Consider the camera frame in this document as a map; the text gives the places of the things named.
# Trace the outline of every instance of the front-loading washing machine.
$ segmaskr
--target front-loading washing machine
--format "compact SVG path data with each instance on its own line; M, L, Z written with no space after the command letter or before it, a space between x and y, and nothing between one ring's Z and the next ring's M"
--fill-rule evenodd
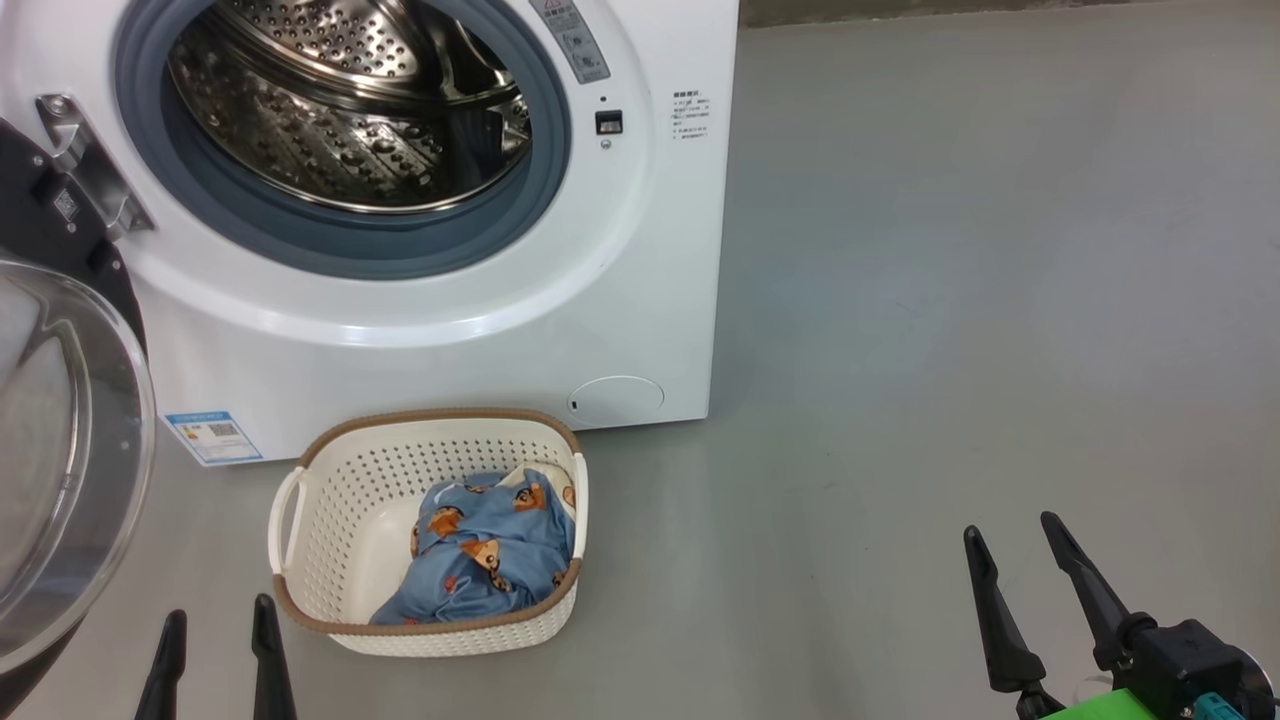
M0 213L54 228L0 245L132 292L206 465L422 406L704 418L736 26L737 0L0 0Z

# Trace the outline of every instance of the gray rubber seal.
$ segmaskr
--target gray rubber seal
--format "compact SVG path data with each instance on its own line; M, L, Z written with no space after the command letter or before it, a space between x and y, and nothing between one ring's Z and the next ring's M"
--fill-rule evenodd
M196 218L228 240L301 270L404 279L472 265L520 240L547 211L568 165L568 102L550 58L500 0L433 0L479 36L529 102L532 143L493 187L420 215L321 208L261 182L218 149L187 110L165 63L211 0L137 0L120 26L115 90L143 161Z

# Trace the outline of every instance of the laundry basket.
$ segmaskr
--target laundry basket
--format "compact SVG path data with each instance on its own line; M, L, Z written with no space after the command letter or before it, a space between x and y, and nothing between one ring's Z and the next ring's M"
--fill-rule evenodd
M404 578L410 532L428 488L522 462L558 465L573 483L573 557L556 592L534 607L495 618L367 624ZM275 597L303 628L367 655L445 657L529 647L550 639L573 610L586 514L586 461L573 433L549 415L468 409L352 420L314 442L275 493L268 525Z

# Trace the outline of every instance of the washing machine door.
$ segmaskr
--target washing machine door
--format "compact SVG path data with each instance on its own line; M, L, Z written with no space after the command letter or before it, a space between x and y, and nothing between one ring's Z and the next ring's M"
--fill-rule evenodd
M155 439L138 306L91 199L102 188L68 164L0 119L0 717L119 565Z

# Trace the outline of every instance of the blue cloth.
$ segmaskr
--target blue cloth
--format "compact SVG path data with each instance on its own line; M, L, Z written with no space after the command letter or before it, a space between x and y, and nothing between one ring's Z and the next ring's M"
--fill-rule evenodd
M369 621L447 623L531 607L556 592L572 548L573 520L538 470L433 487L413 527L408 573Z

